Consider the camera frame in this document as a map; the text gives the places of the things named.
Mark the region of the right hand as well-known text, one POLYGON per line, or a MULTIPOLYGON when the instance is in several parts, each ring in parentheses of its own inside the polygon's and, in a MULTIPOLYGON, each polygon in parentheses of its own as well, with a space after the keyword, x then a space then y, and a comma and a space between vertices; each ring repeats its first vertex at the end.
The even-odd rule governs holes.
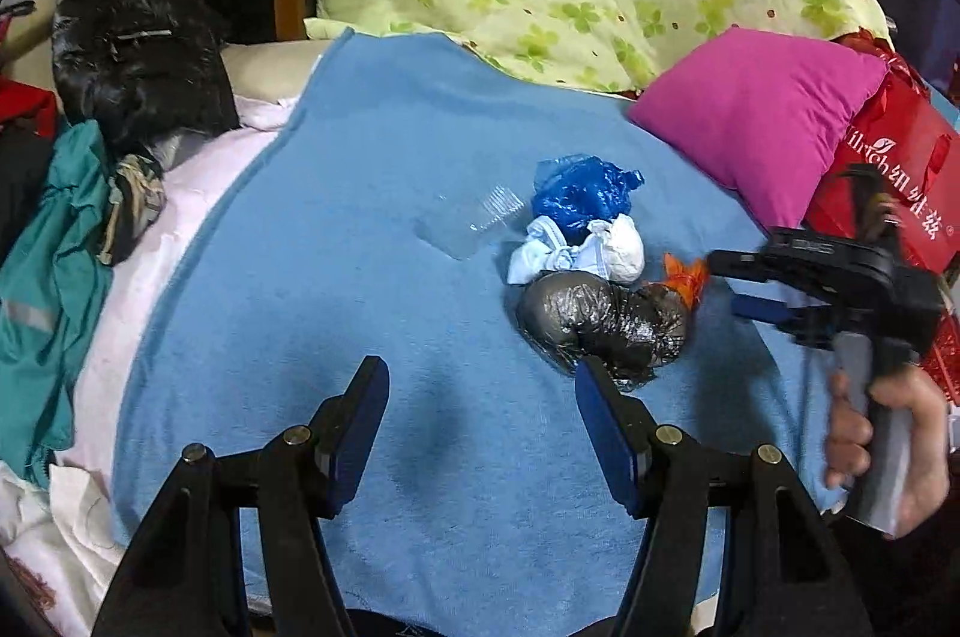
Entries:
MULTIPOLYGON (((827 439, 823 442, 827 461, 823 481, 827 488, 836 489, 869 471, 871 455, 867 447, 874 426, 853 408, 850 380, 843 372, 830 378, 830 391, 832 409, 827 439)), ((946 397, 934 380, 916 366, 876 378, 871 396, 885 408, 907 409, 913 418, 910 466, 893 532, 893 538, 903 538, 931 518, 946 503, 950 492, 946 397)))

